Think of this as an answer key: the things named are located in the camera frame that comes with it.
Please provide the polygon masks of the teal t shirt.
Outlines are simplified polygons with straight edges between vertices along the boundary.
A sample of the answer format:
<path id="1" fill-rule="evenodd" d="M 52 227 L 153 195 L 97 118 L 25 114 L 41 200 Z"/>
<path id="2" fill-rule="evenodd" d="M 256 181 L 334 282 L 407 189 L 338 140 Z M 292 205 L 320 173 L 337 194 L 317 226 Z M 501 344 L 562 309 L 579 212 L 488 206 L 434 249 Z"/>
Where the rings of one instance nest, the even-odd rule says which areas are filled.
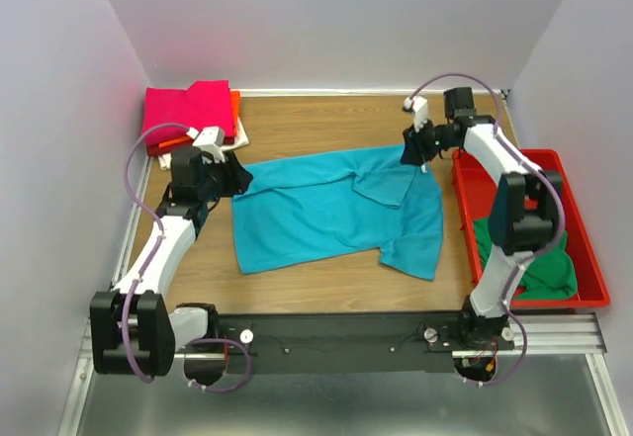
<path id="1" fill-rule="evenodd" d="M 431 281 L 443 243 L 442 190 L 399 146 L 247 165 L 231 201 L 240 271 L 254 274 L 376 249 L 382 265 Z"/>

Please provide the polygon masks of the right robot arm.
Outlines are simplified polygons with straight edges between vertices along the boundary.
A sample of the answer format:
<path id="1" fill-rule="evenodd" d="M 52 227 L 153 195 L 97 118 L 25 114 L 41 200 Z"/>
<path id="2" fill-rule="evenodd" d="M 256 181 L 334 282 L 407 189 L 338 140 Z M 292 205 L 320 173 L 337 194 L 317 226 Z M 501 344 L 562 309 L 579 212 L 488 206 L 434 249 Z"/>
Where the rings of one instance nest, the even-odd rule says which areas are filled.
<path id="1" fill-rule="evenodd" d="M 406 97 L 403 109 L 412 116 L 412 125 L 403 132 L 401 162 L 423 166 L 458 148 L 473 156 L 497 186 L 488 218 L 492 249 L 454 327 L 462 346 L 478 349 L 502 334 L 528 266 L 560 242 L 565 228 L 563 180 L 513 146 L 494 117 L 479 114 L 471 88 L 447 90 L 443 98 L 446 122 L 436 125 L 425 98 L 417 93 Z"/>

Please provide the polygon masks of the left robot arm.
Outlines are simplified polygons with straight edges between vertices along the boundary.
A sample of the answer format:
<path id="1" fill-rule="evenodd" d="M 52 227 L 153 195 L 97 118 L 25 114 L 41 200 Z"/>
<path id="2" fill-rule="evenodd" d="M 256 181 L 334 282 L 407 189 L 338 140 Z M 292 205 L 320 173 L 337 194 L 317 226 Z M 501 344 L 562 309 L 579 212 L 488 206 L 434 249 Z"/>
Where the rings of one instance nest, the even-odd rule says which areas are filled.
<path id="1" fill-rule="evenodd" d="M 220 199 L 244 194 L 253 176 L 233 152 L 213 155 L 200 146 L 175 150 L 170 173 L 136 262 L 90 302 L 93 362 L 101 375 L 134 375 L 149 383 L 169 373 L 178 350 L 192 345 L 207 352 L 224 343 L 213 305 L 169 311 L 164 296 L 211 211 Z"/>

